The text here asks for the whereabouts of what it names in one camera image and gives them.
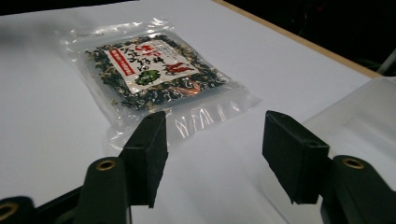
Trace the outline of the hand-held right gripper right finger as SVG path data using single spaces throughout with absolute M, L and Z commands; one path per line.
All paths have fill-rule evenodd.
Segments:
M 262 155 L 292 203 L 316 203 L 330 146 L 289 115 L 265 113 Z

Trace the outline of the clear packet of dried seaweed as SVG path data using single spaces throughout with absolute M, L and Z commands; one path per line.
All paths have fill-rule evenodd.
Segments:
M 119 152 L 144 117 L 164 112 L 176 145 L 260 103 L 178 36 L 167 20 L 63 31 L 60 44 L 110 122 L 107 143 Z

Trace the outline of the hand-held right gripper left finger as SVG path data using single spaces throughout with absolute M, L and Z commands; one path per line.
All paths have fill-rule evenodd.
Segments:
M 153 208 L 168 158 L 166 116 L 163 111 L 142 119 L 120 154 L 129 205 Z

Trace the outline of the grey metal stand leg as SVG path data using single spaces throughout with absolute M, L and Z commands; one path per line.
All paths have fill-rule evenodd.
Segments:
M 388 56 L 388 58 L 382 62 L 376 72 L 382 76 L 390 76 L 392 74 L 392 66 L 394 64 L 396 64 L 396 48 Z

